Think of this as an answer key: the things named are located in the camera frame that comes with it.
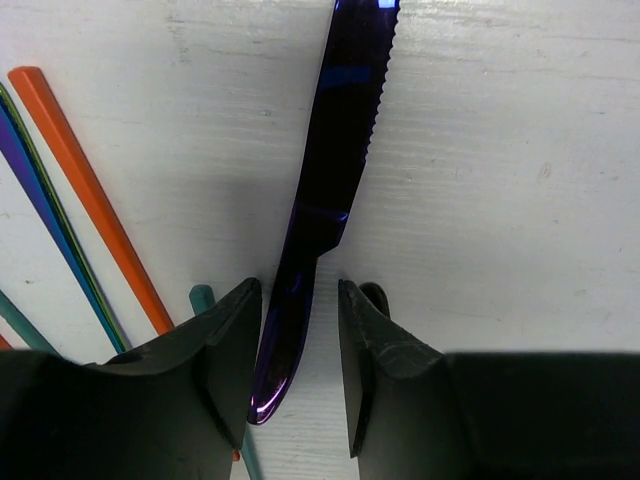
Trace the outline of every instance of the teal stick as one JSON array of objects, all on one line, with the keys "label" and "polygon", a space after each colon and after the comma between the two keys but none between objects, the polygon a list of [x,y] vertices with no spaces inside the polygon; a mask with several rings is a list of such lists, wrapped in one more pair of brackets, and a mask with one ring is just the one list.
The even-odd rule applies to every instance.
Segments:
[{"label": "teal stick", "polygon": [[0,290],[0,316],[7,321],[29,348],[54,355],[58,354],[56,349],[36,330],[36,327],[18,310],[18,307],[9,300],[2,290]]},{"label": "teal stick", "polygon": [[[194,315],[206,312],[216,303],[213,290],[209,285],[195,285],[189,292],[189,301],[191,302]],[[244,438],[242,439],[240,452],[242,452],[242,459],[247,467],[249,478],[251,480],[263,480],[249,425],[247,425],[244,430]]]}]

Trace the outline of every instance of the knife blade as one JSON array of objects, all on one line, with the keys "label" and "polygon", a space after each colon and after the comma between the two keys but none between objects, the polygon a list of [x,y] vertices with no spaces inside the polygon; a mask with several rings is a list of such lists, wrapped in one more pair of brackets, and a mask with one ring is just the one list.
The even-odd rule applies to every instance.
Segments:
[{"label": "knife blade", "polygon": [[256,362],[248,421],[266,422],[300,363],[317,259],[340,243],[378,113],[400,0],[336,0],[298,190]]}]

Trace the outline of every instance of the white wooden surface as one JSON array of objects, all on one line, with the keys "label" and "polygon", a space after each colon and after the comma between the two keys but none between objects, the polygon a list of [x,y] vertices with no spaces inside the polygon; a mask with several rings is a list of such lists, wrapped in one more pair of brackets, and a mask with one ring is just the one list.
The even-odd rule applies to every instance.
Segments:
[{"label": "white wooden surface", "polygon": [[[333,0],[0,0],[0,72],[45,71],[173,318],[269,291]],[[440,349],[640,349],[640,4],[404,0],[368,166],[307,349],[255,430],[267,479],[355,479],[336,282]],[[29,126],[33,127],[25,115]],[[35,128],[134,343],[154,335]],[[77,361],[113,354],[0,162],[0,288]],[[6,324],[0,333],[21,342]],[[244,478],[241,468],[234,478]]]}]

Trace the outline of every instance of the metallic knife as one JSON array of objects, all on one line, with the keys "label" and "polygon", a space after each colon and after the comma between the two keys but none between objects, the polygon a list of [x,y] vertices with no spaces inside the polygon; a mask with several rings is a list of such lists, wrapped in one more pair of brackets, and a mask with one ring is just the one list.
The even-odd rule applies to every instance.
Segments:
[{"label": "metallic knife", "polygon": [[399,2],[336,0],[256,363],[249,423],[273,415],[298,368],[317,259],[340,243],[364,169]]}]

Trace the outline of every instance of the knife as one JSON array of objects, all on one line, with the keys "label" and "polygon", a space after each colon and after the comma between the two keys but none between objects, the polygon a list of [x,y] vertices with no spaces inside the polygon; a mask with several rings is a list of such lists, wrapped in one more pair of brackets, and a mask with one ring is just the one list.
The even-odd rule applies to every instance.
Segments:
[{"label": "knife", "polygon": [[378,113],[400,0],[336,0],[271,293],[248,421],[276,411],[304,348],[318,257],[340,243]]}]

